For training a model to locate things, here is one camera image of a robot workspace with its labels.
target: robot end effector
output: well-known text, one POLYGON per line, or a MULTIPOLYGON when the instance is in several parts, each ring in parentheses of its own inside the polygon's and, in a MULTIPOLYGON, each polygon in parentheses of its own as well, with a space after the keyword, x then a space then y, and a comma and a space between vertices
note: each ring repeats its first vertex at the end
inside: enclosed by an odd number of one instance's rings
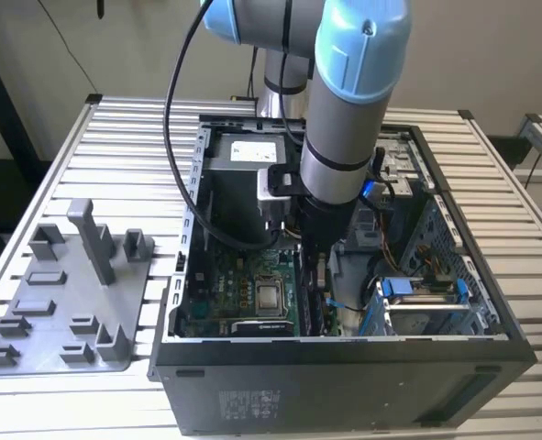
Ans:
POLYGON ((301 162, 289 172, 305 188, 305 195, 293 194, 303 240, 328 250, 348 227, 401 76, 411 28, 407 0, 215 0, 205 25, 236 43, 315 56, 301 162), (246 17, 264 22, 253 26, 246 17), (274 17, 281 25, 269 27, 274 17))

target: black cable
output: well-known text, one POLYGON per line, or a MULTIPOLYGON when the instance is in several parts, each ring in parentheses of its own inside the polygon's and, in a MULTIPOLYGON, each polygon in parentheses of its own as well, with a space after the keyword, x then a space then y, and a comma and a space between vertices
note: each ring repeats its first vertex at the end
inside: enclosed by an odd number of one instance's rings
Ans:
POLYGON ((376 205, 370 200, 368 200, 366 197, 362 197, 362 194, 359 195, 359 200, 362 204, 364 204, 367 208, 369 208, 371 211, 373 211, 376 214, 375 218, 378 218, 378 216, 382 214, 382 210, 377 208, 376 205))
POLYGON ((97 92, 97 87, 95 87, 95 84, 93 81, 91 81, 91 78, 89 77, 89 75, 87 74, 87 72, 85 71, 85 69, 83 68, 83 66, 81 65, 81 63, 77 60, 77 58, 72 54, 71 52, 71 49, 69 49, 69 45, 67 44, 67 40, 65 39, 65 37, 62 35, 61 31, 59 30, 59 27, 57 26, 57 24, 54 22, 54 20, 52 19, 52 16, 50 15, 50 12, 49 10, 44 6, 44 4, 42 3, 42 0, 37 0, 39 2, 39 5, 40 7, 44 10, 45 14, 47 15, 47 17, 49 18, 50 20, 50 23, 52 23, 52 25, 54 26, 54 28, 56 29, 57 33, 59 34, 59 37, 61 37, 62 39, 62 44, 65 45, 65 48, 67 49, 67 51, 69 52, 69 55, 71 55, 71 58, 73 61, 75 61, 75 63, 79 66, 79 69, 81 69, 81 72, 83 72, 83 75, 85 75, 85 78, 87 78, 87 81, 91 84, 91 86, 94 88, 94 92, 98 93, 97 92))
POLYGON ((529 181, 531 181, 531 176, 536 170, 537 163, 539 162, 541 157, 542 157, 541 153, 537 153, 536 161, 534 162, 534 165, 531 167, 531 171, 529 172, 529 175, 527 176, 527 180, 525 181, 525 185, 524 185, 525 189, 527 189, 527 185, 529 184, 529 181))
POLYGON ((187 188, 185 188, 185 185, 183 183, 183 177, 181 176, 181 173, 179 172, 179 169, 177 168, 177 163, 175 162, 175 157, 172 152, 171 133, 169 130, 169 123, 171 120, 172 97, 174 95, 175 87, 177 86, 177 81, 179 80, 179 74, 181 73, 181 67, 183 65, 183 60, 185 58, 185 54, 187 53, 187 49, 189 48, 189 44, 191 43, 191 40, 195 34, 195 31, 199 27, 199 24, 201 23, 205 15, 205 12, 207 12, 207 9, 212 4, 212 2, 213 0, 205 0, 204 3, 202 4, 201 8, 199 9, 199 12, 195 16, 194 22, 192 23, 191 27, 189 28, 189 31, 187 32, 187 35, 185 36, 183 45, 181 47, 181 51, 179 52, 179 55, 177 57, 177 61, 175 63, 175 67, 174 67, 172 77, 171 77, 171 83, 169 84, 169 90, 167 91, 167 99, 165 101, 165 106, 164 106, 163 125, 162 125, 164 145, 165 145, 165 150, 167 151, 167 158, 169 160, 169 164, 171 165, 172 175, 175 178, 175 182, 177 184, 177 187, 179 188, 179 192, 181 193, 181 196, 183 197, 183 200, 187 204, 187 207, 194 214, 195 219, 199 222, 199 224, 205 230, 207 230, 212 236, 214 236, 220 242, 224 243, 225 245, 231 248, 244 249, 244 250, 261 250, 261 249, 269 248, 277 242, 279 238, 279 231, 272 230, 271 237, 269 238, 269 240, 267 240, 264 243, 245 243, 245 242, 236 240, 234 237, 226 234, 225 232, 221 231, 217 227, 213 226, 199 212, 199 210, 197 209, 197 206, 195 206, 194 201, 191 200, 191 196, 187 192, 187 188))
POLYGON ((249 76, 249 86, 246 91, 246 96, 248 98, 254 98, 254 68, 256 67, 256 59, 259 54, 259 48, 256 46, 252 47, 252 59, 250 60, 250 76, 249 76))
POLYGON ((391 183, 383 178, 378 178, 376 181, 378 183, 384 184, 384 186, 387 187, 387 189, 389 190, 389 196, 391 197, 391 203, 393 203, 395 201, 395 189, 393 188, 391 183))
POLYGON ((281 60, 281 72, 279 73, 279 107, 280 107, 279 109, 281 110, 282 122, 285 125, 285 131, 287 132, 287 136, 295 145, 302 146, 304 144, 303 141, 296 138, 293 132, 291 131, 291 129, 289 128, 289 124, 287 123, 287 118, 285 116, 285 104, 282 101, 282 77, 285 73, 286 61, 287 61, 287 54, 283 53, 282 60, 281 60))

